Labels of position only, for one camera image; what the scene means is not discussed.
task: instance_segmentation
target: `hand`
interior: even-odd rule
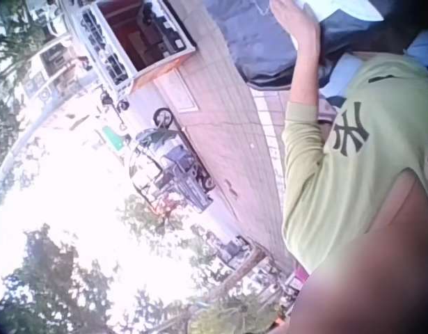
[[[278,23],[297,41],[300,49],[320,48],[320,26],[311,7],[303,10],[294,0],[271,0],[271,10]]]

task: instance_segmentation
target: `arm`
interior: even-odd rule
[[[286,220],[324,156],[324,144],[317,125],[320,31],[317,21],[292,0],[273,0],[271,6],[277,20],[299,45],[282,135],[285,144]]]

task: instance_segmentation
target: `parked vehicle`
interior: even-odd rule
[[[159,109],[153,119],[157,127],[136,136],[126,163],[134,188],[164,218],[186,205],[205,211],[215,187],[211,176],[182,131],[169,129],[174,121],[169,109]]]
[[[231,270],[235,270],[248,257],[251,245],[242,237],[237,236],[219,249],[216,256]]]

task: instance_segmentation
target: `sidewalk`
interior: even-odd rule
[[[290,271],[294,261],[281,237],[280,195],[284,186],[280,134],[284,112],[279,94],[256,93],[257,103],[268,101],[258,103],[259,109],[264,109],[260,113],[201,1],[170,3],[198,45],[198,52],[178,70],[199,110],[179,113],[168,101],[169,105],[231,204],[239,221],[238,231],[261,244]],[[275,165],[279,166],[277,176]]]

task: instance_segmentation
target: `storefront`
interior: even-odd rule
[[[195,52],[162,0],[62,1],[72,29],[114,99],[176,68]]]

